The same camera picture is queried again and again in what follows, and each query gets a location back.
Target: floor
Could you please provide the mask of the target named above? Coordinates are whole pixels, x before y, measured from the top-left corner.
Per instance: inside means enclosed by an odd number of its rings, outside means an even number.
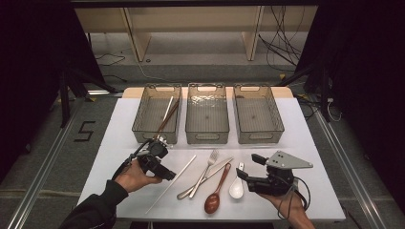
[[[271,32],[262,33],[268,41],[273,35]],[[288,37],[293,37],[290,41],[292,45],[302,50],[307,34],[291,32]],[[180,82],[185,85],[193,81],[216,82],[219,79],[226,84],[264,81],[275,84],[283,75],[289,76],[294,70],[285,59],[271,52],[267,54],[262,42],[258,43],[254,61],[247,61],[238,32],[154,33],[141,63],[133,56],[126,34],[95,33],[92,34],[92,45],[107,84],[120,89],[142,86],[146,82]],[[316,94],[304,94],[302,86],[305,79],[300,78],[289,86],[294,94],[316,101]],[[92,96],[92,99],[85,100],[72,97],[75,122],[65,135],[59,128],[60,103],[54,102],[32,140],[31,152],[19,157],[0,184],[0,228],[10,225],[17,210],[24,212],[22,228],[57,228],[77,204],[117,99],[117,96]],[[344,114],[340,116],[338,108],[331,103],[330,115],[335,120],[325,123],[317,112],[316,103],[303,100],[301,104],[332,186],[348,213],[344,221],[315,222],[315,226],[404,228],[403,213],[372,164],[364,158],[362,147],[346,123]],[[87,126],[94,132],[92,138],[87,142],[75,141],[83,137],[79,130],[84,121],[94,122]],[[62,139],[60,145],[53,144],[56,139]],[[50,167],[44,168],[44,162],[51,157]],[[36,198],[31,205],[21,206],[20,203],[40,178],[40,171],[46,173],[42,174],[43,183]],[[114,228],[129,228],[130,224],[119,220]],[[288,225],[280,220],[274,222],[274,227],[288,228]]]

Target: person's left hand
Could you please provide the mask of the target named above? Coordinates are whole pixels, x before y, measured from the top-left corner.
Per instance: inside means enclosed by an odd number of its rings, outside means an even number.
[[[125,167],[115,179],[115,182],[120,184],[128,193],[135,192],[151,183],[161,183],[161,181],[160,177],[149,177],[144,174],[137,159],[132,160],[131,164]]]

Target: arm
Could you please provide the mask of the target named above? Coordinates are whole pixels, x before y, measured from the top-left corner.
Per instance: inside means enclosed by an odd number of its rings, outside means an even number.
[[[145,185],[160,183],[161,178],[149,177],[142,172],[137,160],[124,168],[115,180],[107,180],[104,192],[90,195],[65,218],[59,228],[92,228],[103,225],[113,227],[117,205]]]
[[[288,220],[295,229],[314,229],[312,222],[307,217],[300,197],[294,192],[287,193],[287,196],[274,197],[270,195],[259,194],[262,198],[270,201],[276,207],[281,215]]]

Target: spoon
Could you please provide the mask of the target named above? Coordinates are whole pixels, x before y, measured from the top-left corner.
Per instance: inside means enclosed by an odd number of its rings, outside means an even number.
[[[217,190],[215,190],[213,194],[209,195],[205,201],[203,209],[205,210],[206,213],[213,214],[215,211],[217,211],[218,207],[220,206],[220,190],[221,186],[223,186],[224,180],[226,179],[229,170],[230,164],[226,163],[224,173],[223,176],[221,177],[220,183],[218,184]]]
[[[242,162],[239,163],[238,169],[244,170],[244,164]],[[244,195],[244,186],[242,184],[242,180],[236,176],[235,180],[233,181],[232,185],[229,188],[229,194],[233,198],[241,198]]]

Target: black sleeve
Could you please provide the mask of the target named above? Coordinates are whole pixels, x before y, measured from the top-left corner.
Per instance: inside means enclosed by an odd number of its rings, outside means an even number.
[[[116,222],[117,205],[128,197],[118,183],[107,180],[104,192],[90,195],[77,205],[59,228],[112,228]]]

